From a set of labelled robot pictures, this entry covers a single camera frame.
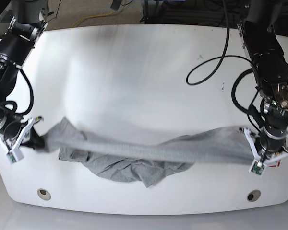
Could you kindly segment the grey T-shirt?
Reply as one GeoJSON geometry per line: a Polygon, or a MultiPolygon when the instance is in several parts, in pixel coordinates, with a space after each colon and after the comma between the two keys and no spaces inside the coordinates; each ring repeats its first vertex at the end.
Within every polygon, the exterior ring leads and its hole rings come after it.
{"type": "Polygon", "coordinates": [[[64,118],[43,135],[43,152],[58,150],[61,161],[81,163],[94,175],[146,187],[197,163],[249,165],[254,157],[241,127],[228,126],[145,145],[78,130],[64,118]]]}

